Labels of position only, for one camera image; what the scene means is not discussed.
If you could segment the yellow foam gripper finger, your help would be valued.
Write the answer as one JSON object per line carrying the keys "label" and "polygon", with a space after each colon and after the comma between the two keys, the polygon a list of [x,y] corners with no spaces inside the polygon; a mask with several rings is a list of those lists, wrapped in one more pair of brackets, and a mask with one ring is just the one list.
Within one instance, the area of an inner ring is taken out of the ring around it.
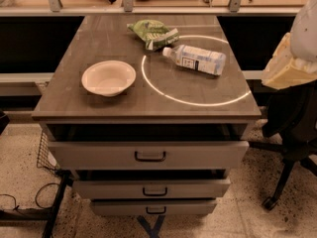
{"label": "yellow foam gripper finger", "polygon": [[317,79],[317,62],[296,58],[290,48],[290,34],[286,33],[275,49],[262,73],[262,84],[284,89]]}

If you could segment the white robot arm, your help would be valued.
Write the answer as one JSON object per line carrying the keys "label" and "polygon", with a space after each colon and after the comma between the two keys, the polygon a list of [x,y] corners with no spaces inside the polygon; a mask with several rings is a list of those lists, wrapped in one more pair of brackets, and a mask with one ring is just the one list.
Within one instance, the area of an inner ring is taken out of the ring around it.
{"label": "white robot arm", "polygon": [[262,73],[262,84],[284,89],[317,79],[317,0],[296,15]]}

